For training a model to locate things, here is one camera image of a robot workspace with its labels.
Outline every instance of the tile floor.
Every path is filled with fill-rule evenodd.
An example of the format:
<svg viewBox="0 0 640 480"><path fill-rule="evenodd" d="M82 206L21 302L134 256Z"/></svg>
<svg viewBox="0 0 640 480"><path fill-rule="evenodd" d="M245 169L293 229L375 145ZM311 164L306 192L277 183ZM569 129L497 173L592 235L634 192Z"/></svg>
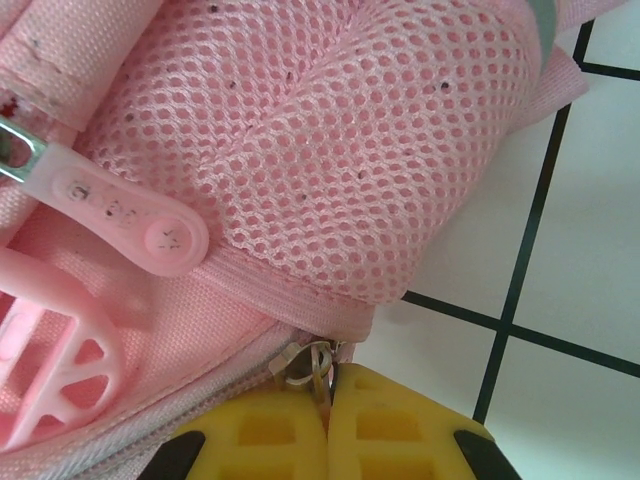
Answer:
<svg viewBox="0 0 640 480"><path fill-rule="evenodd" d="M639 25L633 0L563 35L590 93L506 141L356 353L485 422L524 480L640 478Z"/></svg>

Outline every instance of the pink rubber zipper pull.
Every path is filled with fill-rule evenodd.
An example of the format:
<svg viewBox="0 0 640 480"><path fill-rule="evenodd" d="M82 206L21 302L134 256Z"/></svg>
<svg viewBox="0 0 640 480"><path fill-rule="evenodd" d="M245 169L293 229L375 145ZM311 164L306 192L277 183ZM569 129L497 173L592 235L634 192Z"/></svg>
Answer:
<svg viewBox="0 0 640 480"><path fill-rule="evenodd" d="M90 422L117 394L124 358L115 327L75 277L8 248L0 248L0 266L0 292L15 298L0 315L0 392L18 395L14 411L0 416L3 452ZM47 311L58 314L48 321L66 327L43 360L21 358ZM37 370L26 390L15 389L30 370L20 361Z"/></svg>
<svg viewBox="0 0 640 480"><path fill-rule="evenodd" d="M25 193L81 223L139 267L176 276L204 259L209 231L191 208L126 181L70 148L47 144L1 116L0 129L31 149L25 165L0 162L0 173L21 182Z"/></svg>

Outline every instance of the pink mesh pocket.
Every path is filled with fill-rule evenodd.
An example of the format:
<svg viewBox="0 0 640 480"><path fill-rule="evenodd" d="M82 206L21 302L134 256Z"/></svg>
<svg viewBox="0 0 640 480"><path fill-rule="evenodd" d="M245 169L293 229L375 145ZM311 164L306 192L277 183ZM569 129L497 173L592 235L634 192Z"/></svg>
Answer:
<svg viewBox="0 0 640 480"><path fill-rule="evenodd" d="M169 1L78 148L196 207L212 256L396 299L537 78L530 12L477 3Z"/></svg>

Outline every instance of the pink fabric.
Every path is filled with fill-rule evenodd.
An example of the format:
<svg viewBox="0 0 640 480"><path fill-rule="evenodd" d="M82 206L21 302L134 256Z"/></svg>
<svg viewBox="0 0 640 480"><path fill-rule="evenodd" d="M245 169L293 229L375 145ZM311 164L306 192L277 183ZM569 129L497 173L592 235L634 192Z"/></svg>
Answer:
<svg viewBox="0 0 640 480"><path fill-rule="evenodd" d="M588 89L589 85L576 62L562 49L554 47L533 97L511 125L511 131L539 122Z"/></svg>
<svg viewBox="0 0 640 480"><path fill-rule="evenodd" d="M0 38L7 33L9 27L20 17L30 2L31 0L3 0L0 2Z"/></svg>
<svg viewBox="0 0 640 480"><path fill-rule="evenodd" d="M84 130L161 3L32 0L0 44L0 84L56 120ZM0 13L15 14L25 2L0 5Z"/></svg>
<svg viewBox="0 0 640 480"><path fill-rule="evenodd" d="M92 117L81 153L194 207L213 237L205 263L173 280L46 207L14 238L77 276L121 330L129 388L87 436L276 321L366 338L373 306L405 292L514 122L567 100L545 100L554 78L578 84L558 52L539 84L525 0L167 0L120 67L157 4L34 0L0 42L0 84L49 114L36 131L68 139ZM69 6L81 15L62 16ZM33 205L6 182L0 202L8 238ZM29 452L3 461L29 468Z"/></svg>

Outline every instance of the zipper pull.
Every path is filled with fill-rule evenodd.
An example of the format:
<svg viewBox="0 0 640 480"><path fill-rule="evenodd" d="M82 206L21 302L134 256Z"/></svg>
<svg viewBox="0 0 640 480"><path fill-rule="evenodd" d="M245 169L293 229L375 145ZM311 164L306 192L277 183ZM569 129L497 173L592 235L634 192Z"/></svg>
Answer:
<svg viewBox="0 0 640 480"><path fill-rule="evenodd" d="M182 275L207 253L209 231L194 210L98 167L79 153L43 140L0 116L0 131L31 150L21 167L0 161L0 174L107 241L139 267L161 276ZM8 157L7 141L2 157Z"/></svg>
<svg viewBox="0 0 640 480"><path fill-rule="evenodd" d="M301 347L290 343L271 362L269 371L281 389L309 391L328 431L331 410L330 373L342 342L320 340Z"/></svg>

